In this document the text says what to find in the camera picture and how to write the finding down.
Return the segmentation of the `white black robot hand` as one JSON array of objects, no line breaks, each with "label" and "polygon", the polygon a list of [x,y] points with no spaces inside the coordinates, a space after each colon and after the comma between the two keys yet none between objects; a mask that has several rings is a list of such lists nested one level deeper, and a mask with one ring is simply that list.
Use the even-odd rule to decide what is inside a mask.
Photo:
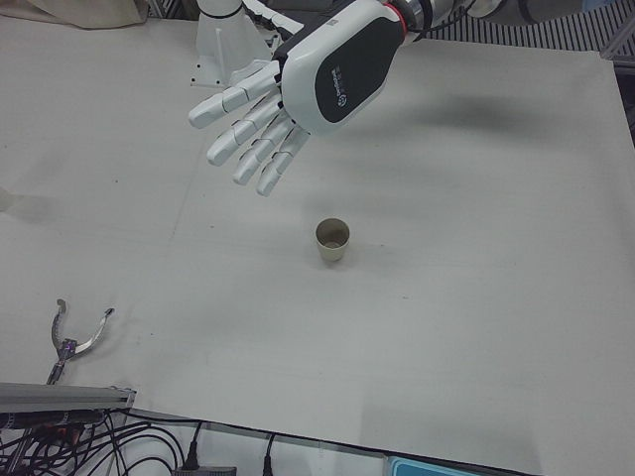
[{"label": "white black robot hand", "polygon": [[289,20],[290,37],[263,66],[213,94],[189,113],[202,129],[248,105],[206,152],[220,167],[239,157],[233,179],[259,178],[269,195],[307,140],[341,128],[383,88],[408,36],[403,14],[389,2],[337,1],[305,23]]}]

